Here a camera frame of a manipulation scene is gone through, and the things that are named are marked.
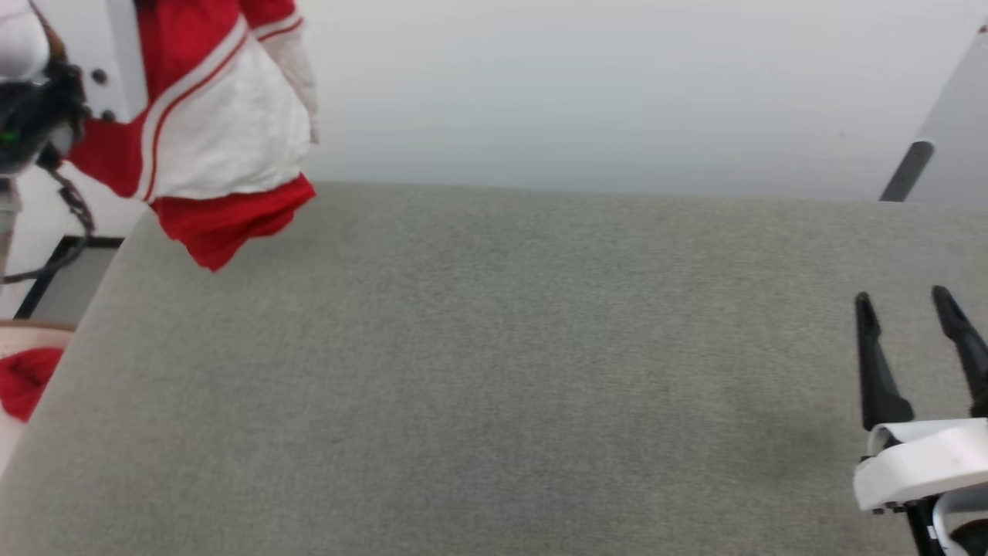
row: gray fabric tablecloth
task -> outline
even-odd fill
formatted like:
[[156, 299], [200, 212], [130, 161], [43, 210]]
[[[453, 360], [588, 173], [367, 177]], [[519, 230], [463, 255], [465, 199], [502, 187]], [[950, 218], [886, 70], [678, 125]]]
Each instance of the gray fabric tablecloth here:
[[5, 556], [913, 552], [858, 512], [853, 298], [968, 404], [988, 212], [324, 185], [218, 274], [144, 220], [0, 482]]

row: black cable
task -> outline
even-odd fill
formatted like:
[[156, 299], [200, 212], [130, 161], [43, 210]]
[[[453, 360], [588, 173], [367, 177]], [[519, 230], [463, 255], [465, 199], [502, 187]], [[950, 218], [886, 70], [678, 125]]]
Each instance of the black cable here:
[[93, 221], [93, 214], [89, 211], [89, 206], [86, 205], [86, 201], [82, 198], [82, 195], [79, 194], [79, 190], [76, 189], [75, 184], [59, 174], [58, 170], [54, 168], [48, 168], [47, 172], [48, 175], [50, 175], [55, 181], [58, 182], [59, 185], [61, 185], [61, 188], [58, 190], [58, 195], [62, 198], [62, 201], [65, 202], [65, 205], [68, 206], [68, 212], [74, 215], [75, 218], [79, 220], [79, 224], [82, 225], [82, 238], [80, 238], [79, 241], [77, 241], [76, 244], [73, 245], [64, 256], [58, 260], [46, 264], [38, 270], [4, 276], [4, 284], [14, 284], [25, 280], [35, 280], [42, 278], [42, 276], [54, 274], [65, 267], [65, 265], [79, 258], [79, 255], [82, 254], [82, 250], [86, 248], [89, 240], [96, 232], [96, 224]]

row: red and white cloth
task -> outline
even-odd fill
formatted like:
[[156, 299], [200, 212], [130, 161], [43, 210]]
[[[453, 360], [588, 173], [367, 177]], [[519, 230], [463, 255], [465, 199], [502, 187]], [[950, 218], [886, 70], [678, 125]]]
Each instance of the red and white cloth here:
[[126, 125], [90, 120], [69, 159], [148, 203], [165, 233], [215, 271], [315, 195], [299, 171], [317, 141], [302, 18], [293, 0], [136, 6], [147, 109]]

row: red stripe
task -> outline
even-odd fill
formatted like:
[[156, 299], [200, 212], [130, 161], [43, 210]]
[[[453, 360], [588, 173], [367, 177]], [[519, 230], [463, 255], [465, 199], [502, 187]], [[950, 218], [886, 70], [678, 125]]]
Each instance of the red stripe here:
[[172, 110], [175, 109], [176, 106], [179, 105], [180, 102], [189, 98], [189, 95], [195, 93], [199, 89], [203, 88], [204, 85], [209, 83], [216, 76], [216, 74], [219, 73], [219, 70], [221, 70], [224, 66], [226, 66], [227, 63], [229, 63], [231, 59], [233, 59], [233, 56], [240, 51], [240, 48], [244, 46], [244, 43], [246, 41], [247, 41], [247, 32], [245, 31], [243, 37], [241, 37], [240, 41], [237, 43], [237, 46], [235, 46], [233, 50], [230, 51], [230, 54], [226, 55], [226, 58], [224, 58], [223, 61], [219, 63], [216, 69], [214, 69], [209, 75], [204, 77], [199, 83], [196, 83], [196, 85], [194, 85], [188, 91], [182, 93], [181, 96], [179, 96], [174, 101], [172, 101], [172, 103], [168, 105], [168, 108], [166, 108], [165, 111], [161, 114], [161, 119], [158, 120], [158, 125], [157, 127], [154, 128], [154, 141], [151, 144], [151, 179], [147, 184], [147, 193], [144, 194], [145, 203], [151, 198], [151, 194], [154, 192], [154, 180], [157, 177], [157, 173], [158, 173], [158, 139], [160, 139], [161, 137], [161, 128], [165, 125], [165, 120], [168, 118], [168, 115], [171, 113]]
[[281, 34], [284, 34], [284, 33], [291, 33], [292, 31], [294, 31], [294, 30], [298, 29], [299, 27], [301, 27], [301, 25], [302, 25], [302, 19], [301, 18], [298, 18], [298, 21], [296, 21], [295, 23], [291, 24], [290, 27], [286, 27], [286, 28], [281, 29], [279, 31], [271, 31], [270, 33], [268, 33], [266, 35], [263, 35], [260, 38], [258, 38], [258, 42], [260, 42], [260, 41], [266, 41], [267, 39], [270, 39], [271, 37], [273, 37], [275, 35], [281, 35]]

